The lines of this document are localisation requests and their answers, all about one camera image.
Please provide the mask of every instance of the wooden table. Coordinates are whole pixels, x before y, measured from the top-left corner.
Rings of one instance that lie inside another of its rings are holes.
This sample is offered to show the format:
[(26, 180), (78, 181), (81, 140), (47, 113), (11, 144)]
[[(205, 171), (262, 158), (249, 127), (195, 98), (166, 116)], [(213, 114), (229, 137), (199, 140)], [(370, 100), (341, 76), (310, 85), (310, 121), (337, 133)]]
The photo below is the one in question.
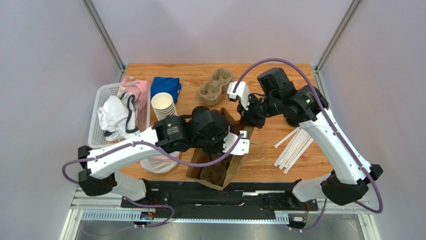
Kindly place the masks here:
[[(198, 98), (198, 91), (205, 82), (210, 80), (210, 76), (216, 69), (225, 68), (232, 71), (233, 81), (236, 81), (249, 66), (250, 64), (248, 63), (129, 64), (126, 75), (149, 82), (152, 82), (154, 77), (180, 78), (182, 90), (178, 97), (176, 110), (178, 115), (184, 115), (191, 114), (194, 107), (204, 105)], [(297, 66), (315, 84), (311, 66), (309, 64), (298, 64)], [(256, 77), (272, 67), (282, 67), (288, 78), (293, 81), (296, 89), (306, 85), (303, 78), (291, 67), (283, 64), (263, 64), (254, 68), (244, 78), (252, 93), (263, 93)], [(237, 105), (236, 102), (228, 101), (226, 93), (223, 93), (218, 104), (208, 107), (217, 110), (225, 107), (234, 119), (239, 120), (240, 115), (237, 112)], [(151, 125), (156, 121), (157, 118), (151, 109)], [(297, 179), (308, 180), (329, 173), (333, 168), (315, 142), (306, 150), (288, 174), (283, 174), (284, 170), (274, 166), (276, 159), (290, 140), (287, 140), (279, 148), (274, 148), (274, 145), (293, 129), (294, 127), (289, 126), (282, 115), (267, 118), (262, 129), (255, 128), (250, 140), (253, 143), (250, 145), (250, 153), (245, 155), (241, 169), (233, 181), (292, 182)], [(190, 149), (182, 153), (181, 159), (189, 162), (193, 152), (194, 150)], [(185, 177), (187, 166), (182, 164), (178, 164), (177, 167), (164, 174), (150, 173), (143, 169), (138, 162), (121, 169), (121, 171), (135, 179), (189, 180)]]

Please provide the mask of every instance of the pink bag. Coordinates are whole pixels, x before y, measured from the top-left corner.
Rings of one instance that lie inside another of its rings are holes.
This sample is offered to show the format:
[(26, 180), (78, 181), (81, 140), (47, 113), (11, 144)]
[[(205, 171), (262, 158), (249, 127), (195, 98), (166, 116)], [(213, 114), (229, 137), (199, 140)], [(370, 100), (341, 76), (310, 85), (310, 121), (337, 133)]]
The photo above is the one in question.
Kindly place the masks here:
[(134, 95), (133, 106), (135, 111), (135, 125), (138, 125), (139, 111), (144, 108), (148, 101), (149, 83), (144, 80), (135, 79), (132, 76), (125, 76), (118, 89), (117, 97), (131, 93)]

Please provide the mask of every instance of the stack of paper cups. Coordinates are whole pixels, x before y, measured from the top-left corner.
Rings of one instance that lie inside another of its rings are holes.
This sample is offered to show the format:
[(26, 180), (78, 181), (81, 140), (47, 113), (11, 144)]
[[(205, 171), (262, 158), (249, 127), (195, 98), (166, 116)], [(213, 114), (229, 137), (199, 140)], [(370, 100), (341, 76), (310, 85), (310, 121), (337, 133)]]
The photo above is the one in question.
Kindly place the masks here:
[(152, 97), (151, 106), (158, 120), (163, 120), (171, 115), (178, 115), (173, 97), (167, 92), (160, 92)]

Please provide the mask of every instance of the white wall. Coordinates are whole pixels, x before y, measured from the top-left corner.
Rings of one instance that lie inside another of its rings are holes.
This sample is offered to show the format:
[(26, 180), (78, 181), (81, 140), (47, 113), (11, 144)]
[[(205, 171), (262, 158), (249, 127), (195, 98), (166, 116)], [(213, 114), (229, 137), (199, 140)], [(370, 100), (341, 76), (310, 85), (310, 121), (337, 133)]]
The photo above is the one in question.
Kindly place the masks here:
[(128, 63), (318, 63), (351, 0), (93, 0)]
[(76, 189), (61, 167), (119, 72), (81, 1), (0, 5), (0, 239), (57, 240)]
[(384, 169), (383, 240), (426, 236), (425, 13), (424, 0), (363, 1), (322, 72), (340, 126)]

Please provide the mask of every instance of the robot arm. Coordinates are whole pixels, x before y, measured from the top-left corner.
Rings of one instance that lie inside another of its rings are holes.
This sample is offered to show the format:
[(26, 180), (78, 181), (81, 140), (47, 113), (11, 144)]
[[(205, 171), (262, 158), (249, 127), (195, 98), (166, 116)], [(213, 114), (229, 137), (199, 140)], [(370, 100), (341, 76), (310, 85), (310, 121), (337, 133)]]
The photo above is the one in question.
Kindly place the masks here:
[(172, 152), (201, 148), (205, 152), (224, 154), (235, 144), (232, 155), (249, 152), (247, 132), (242, 137), (229, 132), (228, 123), (218, 111), (197, 107), (192, 115), (169, 116), (154, 126), (117, 144), (93, 149), (85, 157), (85, 169), (78, 174), (78, 183), (88, 196), (115, 193), (134, 201), (145, 197), (145, 182), (124, 175), (119, 169), (140, 160)]
[[(348, 149), (336, 136), (321, 112), (309, 86), (296, 90), (282, 68), (271, 68), (257, 77), (264, 95), (260, 98), (250, 93), (247, 84), (240, 82), (234, 93), (236, 82), (229, 85), (227, 94), (231, 101), (239, 101), (237, 111), (241, 115), (240, 124), (262, 128), (265, 119), (283, 114), (287, 122), (300, 125), (315, 140), (334, 170), (330, 174), (311, 180), (297, 180), (289, 189), (289, 205), (297, 208), (312, 199), (328, 198), (338, 205), (346, 205), (361, 199), (368, 191), (370, 181), (355, 162)], [(337, 131), (348, 142), (350, 148), (376, 180), (383, 172), (379, 165), (371, 165), (354, 148), (333, 117), (329, 104), (319, 90), (315, 89), (334, 122)]]

